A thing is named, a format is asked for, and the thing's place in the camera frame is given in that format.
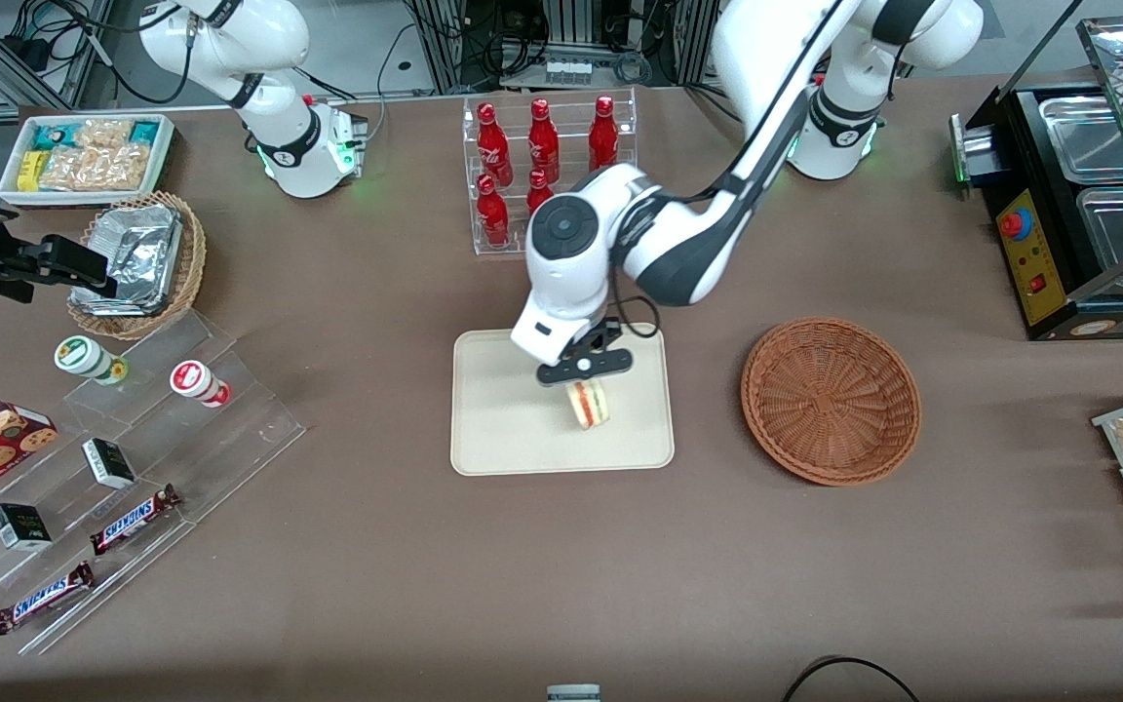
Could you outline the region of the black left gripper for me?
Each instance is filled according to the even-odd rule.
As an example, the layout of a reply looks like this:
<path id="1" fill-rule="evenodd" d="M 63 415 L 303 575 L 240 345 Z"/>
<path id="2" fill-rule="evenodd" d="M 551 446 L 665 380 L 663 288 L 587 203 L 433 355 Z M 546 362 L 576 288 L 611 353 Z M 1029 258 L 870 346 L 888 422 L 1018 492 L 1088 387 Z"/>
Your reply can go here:
<path id="1" fill-rule="evenodd" d="M 576 403 L 578 383 L 602 377 L 602 391 L 612 396 L 618 381 L 612 375 L 628 372 L 634 364 L 633 352 L 612 347 L 621 332 L 623 325 L 618 317 L 604 317 L 588 332 L 570 341 L 555 365 L 540 365 L 536 370 L 536 382 L 544 388 L 564 385 L 567 399 Z"/>

